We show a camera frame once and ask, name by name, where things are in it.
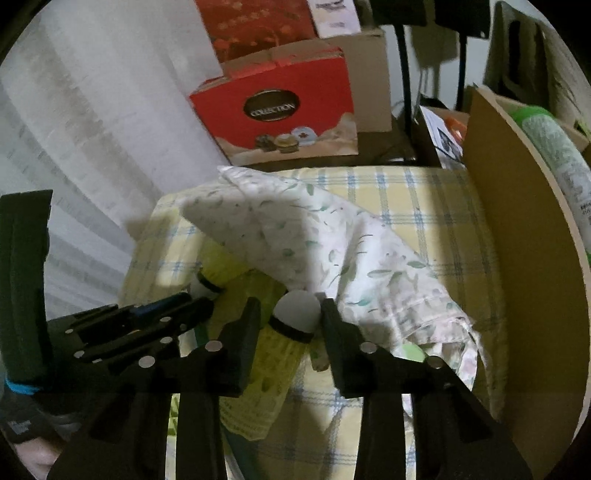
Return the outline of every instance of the yellow plaid blanket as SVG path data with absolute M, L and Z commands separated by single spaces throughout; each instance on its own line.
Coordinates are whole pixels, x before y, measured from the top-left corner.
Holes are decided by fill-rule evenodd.
M 475 393 L 502 408 L 506 378 L 505 310 L 499 267 L 474 186 L 466 171 L 436 168 L 304 168 L 280 175 L 312 183 L 379 215 L 428 263 L 459 306 L 476 320 L 494 368 L 492 398 L 483 375 Z M 190 191 L 164 196 L 138 243 L 120 304 L 145 303 L 189 283 L 202 239 L 178 211 Z M 302 363 L 267 439 L 254 446 L 269 479 L 352 479 L 361 400 L 335 398 L 329 372 L 304 382 Z M 407 478 L 415 477 L 412 434 L 407 433 Z

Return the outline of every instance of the chocolate image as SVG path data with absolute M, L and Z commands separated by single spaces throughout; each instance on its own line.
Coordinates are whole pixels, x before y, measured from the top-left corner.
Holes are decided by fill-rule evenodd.
M 277 150 L 277 146 L 273 143 L 273 136 L 268 134 L 259 135 L 255 138 L 255 148 L 260 148 L 263 152 L 272 152 Z
M 293 153 L 300 149 L 297 138 L 292 134 L 277 135 L 275 145 L 281 153 Z
M 291 134 L 297 138 L 301 147 L 314 145 L 316 139 L 318 139 L 318 135 L 310 127 L 295 127 Z
M 309 134 L 310 132 L 306 130 L 307 128 L 309 127 L 296 127 L 291 133 L 278 135 L 273 142 L 276 150 L 267 152 L 261 151 L 259 145 L 257 145 L 256 148 L 249 150 L 247 148 L 232 145 L 220 138 L 216 138 L 216 140 L 226 155 L 228 155 L 232 165 L 237 166 L 246 166 L 277 160 L 292 160 L 295 158 L 356 155 L 358 153 L 355 117 L 350 112 L 344 113 L 333 128 L 329 128 L 322 132 L 314 142 L 310 142 L 311 134 L 306 139 L 303 139 L 304 142 L 306 142 L 306 140 L 310 142 L 305 145 L 300 141 L 300 135 L 302 133 Z

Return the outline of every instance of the cardboard box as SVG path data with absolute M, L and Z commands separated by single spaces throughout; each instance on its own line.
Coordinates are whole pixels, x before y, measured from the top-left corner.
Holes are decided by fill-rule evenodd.
M 359 132 L 390 132 L 390 73 L 381 28 L 325 40 L 345 55 Z
M 358 153 L 338 48 L 306 40 L 231 60 L 223 71 L 191 101 L 233 165 Z
M 459 122 L 463 123 L 464 125 L 468 125 L 468 120 L 470 115 L 464 112 L 456 112 L 454 110 L 445 110 L 443 108 L 435 108 L 435 107 L 421 107 L 417 109 L 417 113 L 415 114 L 412 130 L 413 130 L 413 146 L 418 154 L 419 164 L 422 166 L 427 167 L 444 167 L 444 168 L 454 168 L 455 159 L 454 157 L 458 155 L 461 156 L 462 148 L 457 153 L 455 151 L 445 151 L 445 147 L 439 148 L 438 144 L 441 142 L 437 142 L 437 139 L 433 139 L 432 133 L 438 135 L 440 137 L 445 138 L 446 144 L 455 143 L 452 136 L 449 134 L 447 127 L 443 125 L 442 132 L 439 132 L 437 127 L 431 126 L 428 127 L 427 123 L 429 119 L 426 118 L 426 113 L 432 113 L 435 116 L 439 117 L 442 121 L 445 121 L 447 118 L 454 118 Z
M 362 165 L 416 165 L 416 154 L 410 140 L 391 117 L 390 132 L 359 132 L 357 155 L 280 160 L 250 165 L 262 171 L 293 168 L 357 167 Z

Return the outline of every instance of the blue rubber band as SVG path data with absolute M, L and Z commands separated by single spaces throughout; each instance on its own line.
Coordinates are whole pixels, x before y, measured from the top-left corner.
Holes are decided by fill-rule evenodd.
M 14 393 L 20 393 L 21 395 L 34 395 L 35 393 L 42 390 L 41 387 L 36 387 L 35 385 L 13 383 L 9 379 L 5 379 L 4 383 L 6 383 L 6 386 Z

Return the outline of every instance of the red box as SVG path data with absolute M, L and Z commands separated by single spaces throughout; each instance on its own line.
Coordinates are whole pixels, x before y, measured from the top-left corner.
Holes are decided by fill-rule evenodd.
M 195 0 L 220 62 L 316 38 L 306 0 Z
M 233 165 L 358 153 L 340 49 L 306 40 L 231 60 L 223 70 L 191 101 Z

